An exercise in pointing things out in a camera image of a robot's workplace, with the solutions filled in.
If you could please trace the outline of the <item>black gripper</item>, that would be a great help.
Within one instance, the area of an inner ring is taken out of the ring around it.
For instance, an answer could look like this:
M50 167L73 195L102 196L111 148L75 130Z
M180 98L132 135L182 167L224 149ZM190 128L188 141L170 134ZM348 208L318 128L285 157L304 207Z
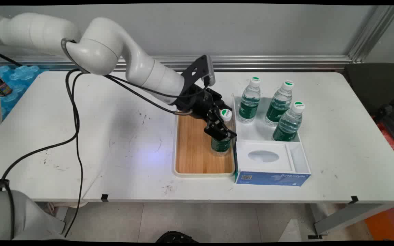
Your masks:
M223 101L221 94L210 88L202 89L197 85L192 85L185 95L187 97L175 100L175 106L182 112L191 110L192 117L204 120L207 123L204 128L207 135L217 141L237 137L236 132L228 128L233 113L220 112L224 109L232 111L232 108Z

